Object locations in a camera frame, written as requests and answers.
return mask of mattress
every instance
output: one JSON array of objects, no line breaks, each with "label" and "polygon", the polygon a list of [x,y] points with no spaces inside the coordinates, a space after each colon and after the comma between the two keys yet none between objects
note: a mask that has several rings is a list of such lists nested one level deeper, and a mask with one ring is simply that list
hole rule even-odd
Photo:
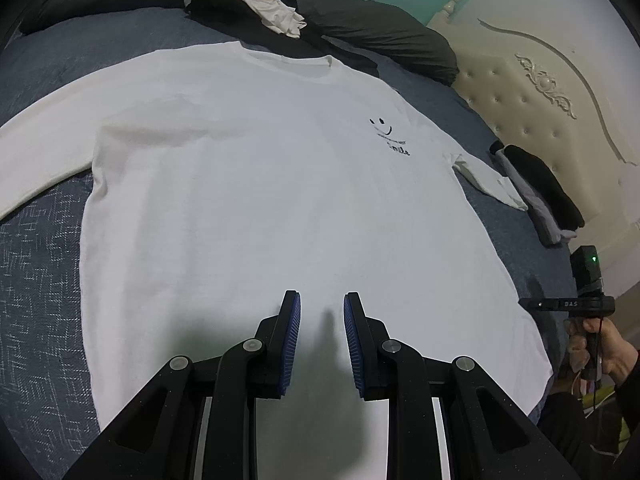
[{"label": "mattress", "polygon": [[[0,124],[100,68],[159,48],[231,40],[180,9],[159,8],[74,18],[16,38],[0,57]],[[374,60],[380,77],[405,100],[469,153],[492,163],[494,134],[453,89],[339,43]],[[575,295],[567,248],[544,248],[527,215],[459,179],[518,293]],[[44,479],[61,478],[98,435],[78,278],[82,212],[91,188],[91,173],[78,174],[0,222],[0,416]],[[566,345],[564,317],[536,315],[554,370]],[[538,413],[530,417],[537,420]]]}]

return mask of carved floral ornament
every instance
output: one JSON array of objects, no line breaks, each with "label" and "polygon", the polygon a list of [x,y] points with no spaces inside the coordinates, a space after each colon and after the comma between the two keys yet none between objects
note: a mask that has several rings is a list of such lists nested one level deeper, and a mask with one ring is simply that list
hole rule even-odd
[{"label": "carved floral ornament", "polygon": [[577,119],[574,112],[571,110],[571,101],[569,101],[569,98],[558,90],[556,80],[550,76],[548,72],[541,70],[539,66],[536,66],[536,64],[528,57],[520,56],[519,54],[516,54],[515,56],[527,73],[527,77],[536,87],[536,90],[538,90],[538,92],[544,95],[552,103],[558,105],[567,113],[567,115],[569,115],[569,117]]}]

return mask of cream tufted headboard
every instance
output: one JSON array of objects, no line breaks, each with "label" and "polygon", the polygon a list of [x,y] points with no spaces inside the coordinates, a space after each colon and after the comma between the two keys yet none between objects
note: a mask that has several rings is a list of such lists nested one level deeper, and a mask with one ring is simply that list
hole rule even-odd
[{"label": "cream tufted headboard", "polygon": [[620,132],[604,88],[557,38],[520,23],[457,25],[451,0],[428,24],[449,41],[460,74],[453,88],[505,144],[538,156],[574,200],[586,225],[571,248],[596,245],[607,267],[640,243],[625,219],[624,164],[639,159]]}]

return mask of dark gray pillow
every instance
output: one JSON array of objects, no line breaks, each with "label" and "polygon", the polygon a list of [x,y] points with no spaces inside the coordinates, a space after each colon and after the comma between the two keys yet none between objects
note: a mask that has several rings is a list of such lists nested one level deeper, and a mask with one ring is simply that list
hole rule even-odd
[{"label": "dark gray pillow", "polygon": [[[183,0],[35,0],[20,31],[30,34],[90,14],[182,6]],[[458,74],[447,40],[399,7],[371,0],[298,0],[298,7],[325,35],[388,56],[412,72],[448,86]]]}]

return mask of silver screw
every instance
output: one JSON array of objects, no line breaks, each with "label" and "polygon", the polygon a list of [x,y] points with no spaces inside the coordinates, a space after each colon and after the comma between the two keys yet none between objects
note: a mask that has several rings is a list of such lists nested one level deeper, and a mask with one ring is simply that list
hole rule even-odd
[{"label": "silver screw", "polygon": [[396,352],[399,352],[401,348],[402,348],[402,343],[399,341],[396,341],[395,339],[387,339],[385,342],[382,343],[382,349],[385,350],[386,352],[389,352],[390,354],[395,354]]},{"label": "silver screw", "polygon": [[471,357],[459,357],[456,359],[456,366],[465,372],[470,372],[476,367],[476,363]]},{"label": "silver screw", "polygon": [[257,352],[260,348],[262,348],[262,341],[259,339],[247,339],[243,344],[242,348],[244,348],[247,352]]},{"label": "silver screw", "polygon": [[171,370],[184,370],[189,364],[189,360],[186,357],[178,355],[178,357],[174,357],[169,361],[169,366]]}]

